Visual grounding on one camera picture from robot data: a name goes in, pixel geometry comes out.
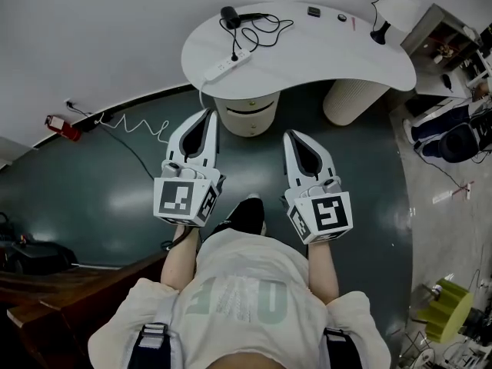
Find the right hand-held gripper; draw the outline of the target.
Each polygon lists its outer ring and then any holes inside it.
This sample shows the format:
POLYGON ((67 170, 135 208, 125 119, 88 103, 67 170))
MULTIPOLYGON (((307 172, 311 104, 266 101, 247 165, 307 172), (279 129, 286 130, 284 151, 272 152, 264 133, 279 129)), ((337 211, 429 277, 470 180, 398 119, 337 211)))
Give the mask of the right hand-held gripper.
POLYGON ((341 189, 330 153, 308 135, 287 130, 283 137, 287 216, 303 244, 339 238, 353 228, 350 194, 341 189), (311 187, 309 178, 328 179, 311 187))

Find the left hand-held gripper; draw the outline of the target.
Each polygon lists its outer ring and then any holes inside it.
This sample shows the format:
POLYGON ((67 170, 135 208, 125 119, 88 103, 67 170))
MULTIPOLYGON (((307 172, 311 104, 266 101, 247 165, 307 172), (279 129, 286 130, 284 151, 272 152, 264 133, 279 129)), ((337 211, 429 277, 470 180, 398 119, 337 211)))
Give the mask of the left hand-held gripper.
POLYGON ((166 153, 168 160, 162 162, 161 176, 154 180, 156 218, 196 228, 207 224, 225 180, 214 168, 218 133, 218 114, 209 108, 187 118, 172 133, 166 153), (176 162, 199 156, 203 167, 176 162))

